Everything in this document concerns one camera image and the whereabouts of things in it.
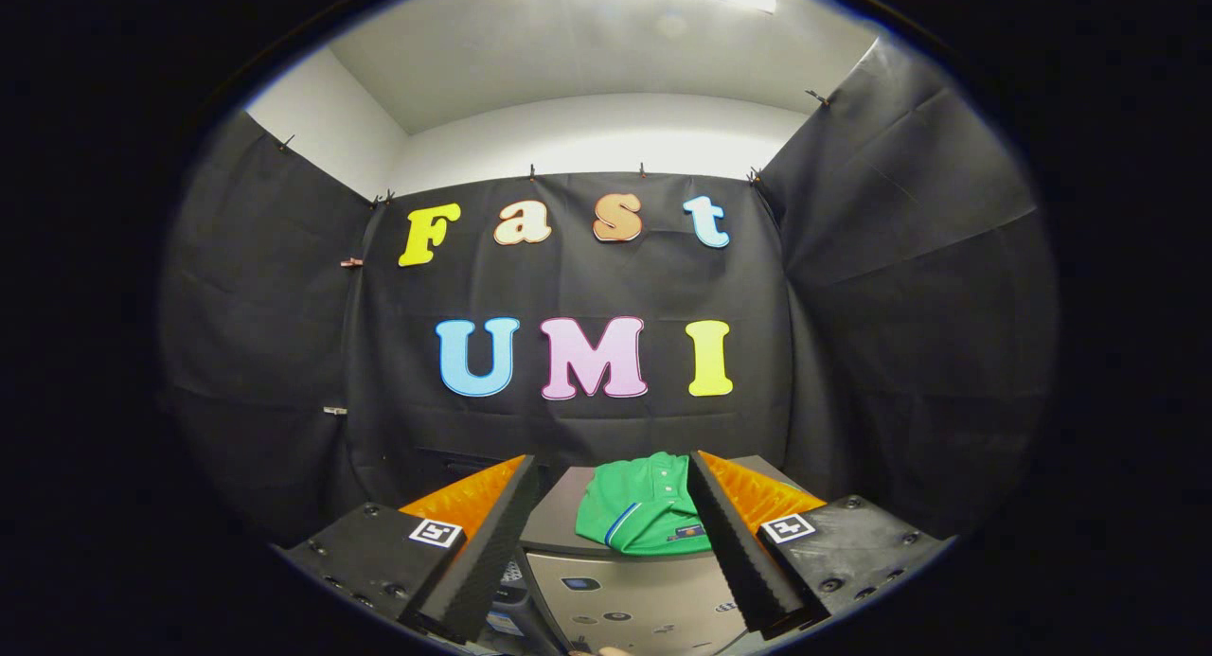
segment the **blue stripe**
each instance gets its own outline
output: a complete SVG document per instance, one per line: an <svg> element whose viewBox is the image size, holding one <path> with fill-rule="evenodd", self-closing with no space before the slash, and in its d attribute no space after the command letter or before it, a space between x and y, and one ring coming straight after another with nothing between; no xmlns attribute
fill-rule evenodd
<svg viewBox="0 0 1212 656"><path fill-rule="evenodd" d="M627 515L634 512L635 508L639 506L640 506L639 502L633 502L630 507L624 509L623 513L618 515L618 519L614 519L614 523L611 524L610 530L606 531L606 537L602 540L602 542L610 544L610 536L614 535L614 529L617 529L618 525L623 523L623 519L625 519Z"/></svg>

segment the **letter u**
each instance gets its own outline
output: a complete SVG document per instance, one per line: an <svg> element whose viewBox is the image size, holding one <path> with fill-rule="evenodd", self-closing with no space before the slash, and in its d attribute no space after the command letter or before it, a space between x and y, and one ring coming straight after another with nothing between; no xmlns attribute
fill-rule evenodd
<svg viewBox="0 0 1212 656"><path fill-rule="evenodd" d="M471 320L439 323L439 363L446 388L473 398L501 393L514 376L514 332L519 326L515 318L493 318L484 324L492 335L492 369L487 375L476 376L467 367L467 342L475 324Z"/></svg>

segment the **yellow letter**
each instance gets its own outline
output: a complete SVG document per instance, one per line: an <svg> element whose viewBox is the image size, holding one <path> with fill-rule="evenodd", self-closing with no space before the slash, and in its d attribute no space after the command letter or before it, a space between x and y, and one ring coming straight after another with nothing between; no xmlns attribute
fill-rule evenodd
<svg viewBox="0 0 1212 656"><path fill-rule="evenodd" d="M446 219L452 223L458 221L462 211L458 204L446 204L433 209L418 209L408 215L408 241L400 255L400 266L416 266L429 263L434 259L434 252L429 251L429 241L434 246L442 244L446 239Z"/></svg>
<svg viewBox="0 0 1212 656"><path fill-rule="evenodd" d="M536 244L551 234L551 228L547 224L547 206L542 201L515 201L502 209L501 218L507 222L497 226L492 233L492 239L501 245L508 246L522 240Z"/></svg>
<svg viewBox="0 0 1212 656"><path fill-rule="evenodd" d="M732 382L724 376L724 335L728 324L719 320L698 320L686 325L686 333L694 341L694 381L691 395L727 395Z"/></svg>

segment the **shirt logo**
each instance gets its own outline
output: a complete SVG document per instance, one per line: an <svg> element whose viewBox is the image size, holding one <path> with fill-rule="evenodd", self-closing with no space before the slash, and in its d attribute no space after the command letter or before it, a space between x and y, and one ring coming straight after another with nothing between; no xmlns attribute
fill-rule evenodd
<svg viewBox="0 0 1212 656"><path fill-rule="evenodd" d="M693 537L704 535L703 524L694 524L693 526L682 526L674 531L674 535L665 538L665 542L673 542L675 540L682 540L684 537Z"/></svg>
<svg viewBox="0 0 1212 656"><path fill-rule="evenodd" d="M800 514L791 514L761 525L777 544L817 532Z"/></svg>
<svg viewBox="0 0 1212 656"><path fill-rule="evenodd" d="M454 524L444 524L441 521L429 521L429 519L425 519L424 521L421 521L417 530L412 531L408 540L433 544L435 547L450 547L454 543L454 538L458 537L458 534L462 530L462 526L456 526Z"/></svg>

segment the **white ceiling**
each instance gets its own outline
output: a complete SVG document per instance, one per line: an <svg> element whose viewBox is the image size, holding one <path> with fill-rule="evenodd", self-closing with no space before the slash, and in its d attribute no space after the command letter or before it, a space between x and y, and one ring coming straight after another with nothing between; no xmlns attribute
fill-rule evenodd
<svg viewBox="0 0 1212 656"><path fill-rule="evenodd" d="M331 44L405 132L542 99L659 92L810 114L877 28L825 0L404 0Z"/></svg>

